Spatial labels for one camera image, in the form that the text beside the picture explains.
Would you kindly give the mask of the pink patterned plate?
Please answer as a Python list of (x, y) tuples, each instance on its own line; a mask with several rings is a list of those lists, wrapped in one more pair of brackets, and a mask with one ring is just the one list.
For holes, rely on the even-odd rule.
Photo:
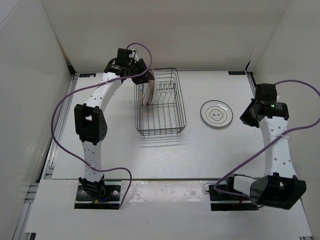
[(151, 88), (151, 83), (144, 83), (142, 85), (142, 90), (141, 90), (141, 104), (142, 104), (142, 106), (146, 106), (148, 103), (150, 88)]
[(153, 76), (153, 80), (150, 81), (151, 86), (148, 94), (148, 101), (147, 101), (148, 106), (152, 104), (154, 96), (156, 94), (156, 88), (157, 88), (157, 76), (156, 76), (156, 71), (154, 69), (151, 70), (151, 75)]

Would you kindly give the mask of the white plate with dark rim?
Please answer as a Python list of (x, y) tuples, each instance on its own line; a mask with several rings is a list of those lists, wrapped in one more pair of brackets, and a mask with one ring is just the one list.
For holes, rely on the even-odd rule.
[(200, 118), (209, 127), (223, 129), (231, 124), (234, 114), (225, 102), (209, 100), (201, 106)]

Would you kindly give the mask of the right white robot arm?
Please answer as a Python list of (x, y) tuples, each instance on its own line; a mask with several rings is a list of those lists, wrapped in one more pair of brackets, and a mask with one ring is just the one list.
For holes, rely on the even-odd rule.
[(228, 178), (224, 193), (230, 200), (246, 196), (254, 205), (291, 209), (305, 193), (307, 186), (299, 180), (292, 164), (289, 141), (284, 135), (288, 128), (289, 111), (285, 103), (252, 99), (240, 120), (261, 130), (265, 167), (263, 177), (246, 175)]

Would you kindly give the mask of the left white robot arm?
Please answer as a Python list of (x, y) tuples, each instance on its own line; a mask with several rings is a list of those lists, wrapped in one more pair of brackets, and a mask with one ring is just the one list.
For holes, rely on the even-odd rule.
[(115, 91), (122, 85), (118, 77), (139, 75), (147, 69), (145, 61), (140, 58), (129, 60), (115, 59), (107, 64), (101, 83), (83, 104), (74, 107), (75, 131), (82, 144), (85, 169), (79, 182), (93, 200), (100, 200), (105, 195), (104, 174), (102, 169), (101, 146), (107, 136), (108, 126), (104, 111)]

